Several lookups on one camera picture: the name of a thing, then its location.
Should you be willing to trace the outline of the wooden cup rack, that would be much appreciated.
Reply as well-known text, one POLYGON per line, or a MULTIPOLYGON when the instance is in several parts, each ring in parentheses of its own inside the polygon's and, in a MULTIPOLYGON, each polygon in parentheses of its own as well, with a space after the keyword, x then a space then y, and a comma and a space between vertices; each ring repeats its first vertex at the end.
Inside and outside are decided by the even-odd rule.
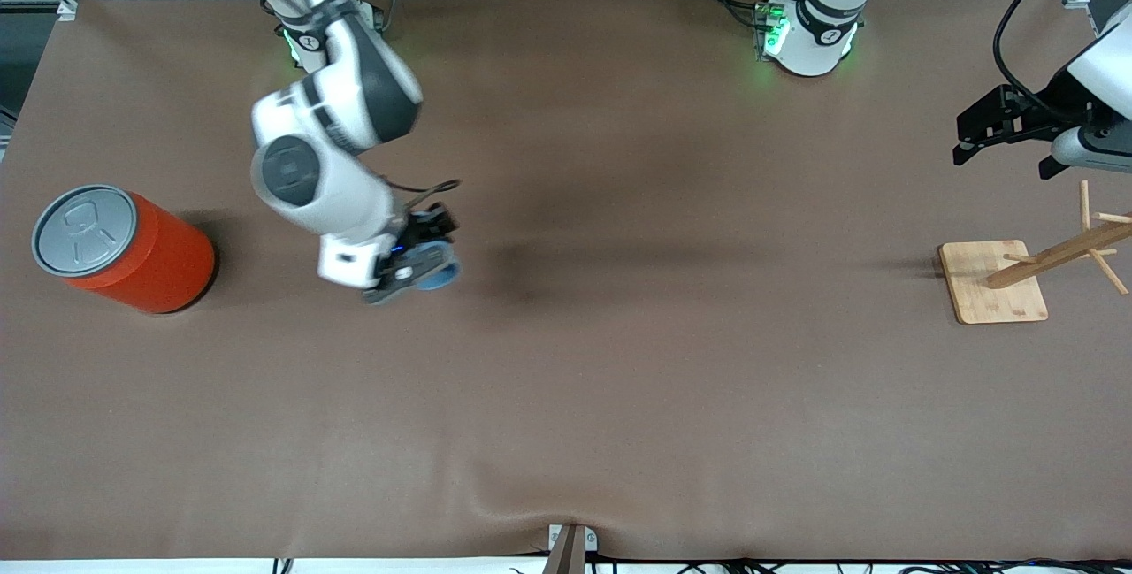
POLYGON ((1040 323, 1050 312, 1038 277, 1073 262, 1091 262, 1120 295, 1132 295, 1112 265, 1115 245, 1132 240, 1132 211, 1104 214, 1090 207, 1087 180, 1079 183, 1080 232, 1029 252, 1019 240, 949 242, 937 255, 957 322, 962 325, 1040 323))

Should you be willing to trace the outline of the light blue cup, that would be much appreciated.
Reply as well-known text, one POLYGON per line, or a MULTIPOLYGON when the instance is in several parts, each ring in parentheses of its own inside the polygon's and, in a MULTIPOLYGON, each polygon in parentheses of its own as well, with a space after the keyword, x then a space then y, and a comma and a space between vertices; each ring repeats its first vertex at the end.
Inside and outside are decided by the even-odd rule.
POLYGON ((417 245, 414 256, 422 267, 417 275, 414 286, 421 291, 447 286, 461 274, 462 266, 451 242, 432 241, 417 245))

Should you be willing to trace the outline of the brown table mat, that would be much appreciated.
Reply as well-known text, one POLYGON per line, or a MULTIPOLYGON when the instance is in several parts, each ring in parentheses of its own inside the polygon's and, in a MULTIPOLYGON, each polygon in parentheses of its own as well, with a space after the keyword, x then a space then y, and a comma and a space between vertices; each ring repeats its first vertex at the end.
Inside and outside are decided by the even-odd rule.
POLYGON ((1010 0, 872 0, 837 72, 710 0, 401 0, 424 108, 365 154, 445 196, 462 275, 363 305, 252 191, 295 79, 255 0, 85 0, 0 162, 0 559, 453 557, 593 526, 626 559, 1132 557, 1132 299, 960 325, 937 248, 1078 230, 1041 143, 952 165, 1010 0), (147 315, 31 252, 72 188, 203 230, 147 315))

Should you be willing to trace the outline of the orange can with grey lid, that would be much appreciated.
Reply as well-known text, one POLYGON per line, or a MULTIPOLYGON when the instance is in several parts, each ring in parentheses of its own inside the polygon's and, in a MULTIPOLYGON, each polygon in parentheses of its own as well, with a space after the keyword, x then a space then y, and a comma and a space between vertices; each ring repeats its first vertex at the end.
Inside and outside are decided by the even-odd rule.
POLYGON ((72 188, 50 203, 33 228, 31 252, 65 284, 147 315, 189 307, 218 271, 203 230, 109 185, 72 188))

